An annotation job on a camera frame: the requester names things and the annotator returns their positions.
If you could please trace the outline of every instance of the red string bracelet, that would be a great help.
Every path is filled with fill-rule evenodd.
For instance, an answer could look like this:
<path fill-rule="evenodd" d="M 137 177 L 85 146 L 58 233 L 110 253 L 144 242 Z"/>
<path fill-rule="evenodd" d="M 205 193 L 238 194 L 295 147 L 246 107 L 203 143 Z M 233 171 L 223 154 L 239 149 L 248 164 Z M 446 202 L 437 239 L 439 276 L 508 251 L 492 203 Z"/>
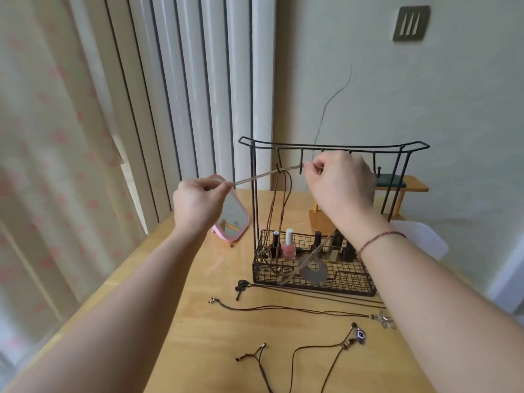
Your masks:
<path fill-rule="evenodd" d="M 375 240 L 378 240 L 379 238 L 381 238 L 382 236 L 385 236 L 385 235 L 387 235 L 387 234 L 398 234 L 399 236 L 402 236 L 402 237 L 406 238 L 406 236 L 403 235 L 403 234 L 402 234 L 401 232 L 399 232 L 399 231 L 385 231 L 384 233 L 380 233 L 378 236 L 375 236 L 375 237 L 371 238 L 370 241 L 368 241 L 366 244 L 364 244 L 364 245 L 362 246 L 362 248 L 360 249 L 360 251 L 357 251 L 357 259 L 358 259 L 360 262 L 362 262 L 362 251 L 363 251 L 364 249 L 366 249 L 366 247 L 367 247 L 368 245 L 370 245 L 372 242 L 374 242 Z"/>

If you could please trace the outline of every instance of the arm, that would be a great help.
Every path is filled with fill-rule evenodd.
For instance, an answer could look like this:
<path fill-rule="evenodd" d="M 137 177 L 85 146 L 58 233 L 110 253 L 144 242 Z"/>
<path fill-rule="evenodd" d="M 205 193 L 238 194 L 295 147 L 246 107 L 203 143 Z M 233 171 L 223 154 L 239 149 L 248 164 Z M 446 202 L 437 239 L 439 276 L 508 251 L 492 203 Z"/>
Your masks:
<path fill-rule="evenodd" d="M 375 177 L 361 156 L 324 152 L 307 163 L 305 177 L 317 203 L 357 250 L 394 230 L 373 209 Z M 524 329 L 510 316 L 401 236 L 383 236 L 361 255 L 438 392 L 522 391 Z"/>
<path fill-rule="evenodd" d="M 10 392 L 142 392 L 193 258 L 230 189 L 230 183 L 211 179 L 182 181 L 173 195 L 176 227 L 171 235 Z"/>

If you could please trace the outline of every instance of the forearm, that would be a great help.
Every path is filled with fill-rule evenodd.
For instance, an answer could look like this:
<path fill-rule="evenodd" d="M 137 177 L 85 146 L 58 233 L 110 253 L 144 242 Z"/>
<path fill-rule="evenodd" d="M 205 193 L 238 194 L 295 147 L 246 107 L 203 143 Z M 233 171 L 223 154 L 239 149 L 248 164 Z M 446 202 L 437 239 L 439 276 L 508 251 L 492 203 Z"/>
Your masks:
<path fill-rule="evenodd" d="M 204 238 L 175 229 L 10 391 L 142 392 Z"/>
<path fill-rule="evenodd" d="M 394 230 L 374 210 L 337 223 L 357 249 Z M 379 238 L 362 258 L 437 391 L 521 389 L 524 330 L 511 317 L 401 236 Z"/>

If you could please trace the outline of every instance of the pink nail polish bottle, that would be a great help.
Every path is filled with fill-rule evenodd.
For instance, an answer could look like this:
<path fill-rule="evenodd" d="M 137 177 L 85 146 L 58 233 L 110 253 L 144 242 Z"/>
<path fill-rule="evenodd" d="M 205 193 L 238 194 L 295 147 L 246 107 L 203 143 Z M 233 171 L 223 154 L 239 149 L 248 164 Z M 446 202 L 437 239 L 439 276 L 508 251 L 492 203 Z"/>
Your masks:
<path fill-rule="evenodd" d="M 285 243 L 282 244 L 282 256 L 294 258 L 297 253 L 297 244 L 293 241 L 293 229 L 285 231 Z"/>

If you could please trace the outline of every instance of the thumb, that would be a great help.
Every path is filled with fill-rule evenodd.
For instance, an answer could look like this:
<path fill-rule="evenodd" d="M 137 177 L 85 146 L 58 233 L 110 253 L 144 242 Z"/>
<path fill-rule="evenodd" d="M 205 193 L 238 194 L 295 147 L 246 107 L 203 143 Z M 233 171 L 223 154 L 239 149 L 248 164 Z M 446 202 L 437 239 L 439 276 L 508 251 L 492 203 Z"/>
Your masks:
<path fill-rule="evenodd" d="M 308 183 L 309 187 L 315 186 L 315 184 L 321 179 L 315 164 L 313 164 L 311 161 L 308 161 L 304 164 L 304 176 L 305 181 Z"/>
<path fill-rule="evenodd" d="M 223 204 L 226 196 L 232 188 L 233 184 L 231 182 L 222 182 L 212 190 L 213 198 L 215 198 L 220 204 Z"/>

